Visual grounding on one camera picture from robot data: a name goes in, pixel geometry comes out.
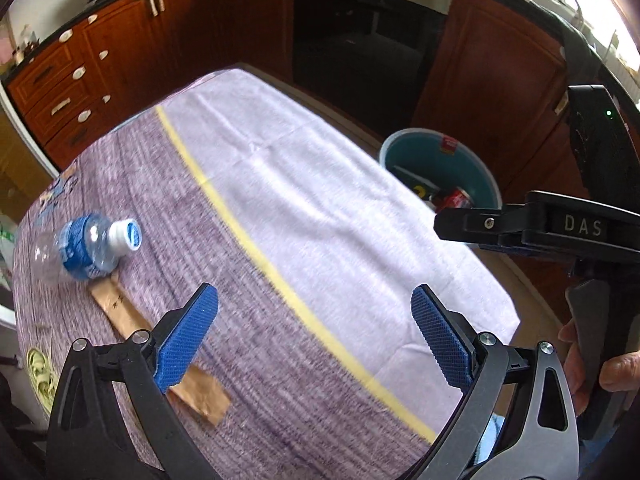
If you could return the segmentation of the light blue sleeve forearm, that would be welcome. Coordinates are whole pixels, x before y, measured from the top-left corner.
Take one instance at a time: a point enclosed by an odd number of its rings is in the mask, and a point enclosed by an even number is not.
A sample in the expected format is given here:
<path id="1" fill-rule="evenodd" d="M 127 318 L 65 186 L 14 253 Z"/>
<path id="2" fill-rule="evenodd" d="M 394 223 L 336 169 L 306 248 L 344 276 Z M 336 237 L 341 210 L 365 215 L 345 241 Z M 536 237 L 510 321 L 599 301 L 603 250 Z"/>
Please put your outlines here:
<path id="1" fill-rule="evenodd" d="M 480 442 L 478 442 L 478 445 L 474 452 L 474 465 L 479 465 L 488 460 L 492 450 L 494 449 L 498 441 L 503 423 L 503 416 L 497 413 L 494 413 L 490 416 L 483 435 L 480 437 Z"/>

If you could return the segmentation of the person's right hand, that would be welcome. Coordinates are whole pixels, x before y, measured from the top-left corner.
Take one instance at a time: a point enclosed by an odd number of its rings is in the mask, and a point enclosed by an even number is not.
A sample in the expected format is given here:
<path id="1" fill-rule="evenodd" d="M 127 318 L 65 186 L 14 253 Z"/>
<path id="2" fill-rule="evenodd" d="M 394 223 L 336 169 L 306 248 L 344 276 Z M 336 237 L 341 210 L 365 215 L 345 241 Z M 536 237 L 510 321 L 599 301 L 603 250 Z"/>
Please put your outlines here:
<path id="1" fill-rule="evenodd" d="M 587 385 L 586 369 L 579 350 L 577 330 L 574 321 L 568 322 L 559 331 L 559 340 L 570 345 L 564 373 L 577 415 L 581 415 L 590 398 L 591 387 Z M 639 352 L 630 352 L 606 361 L 600 371 L 599 384 L 608 392 L 639 391 Z"/>

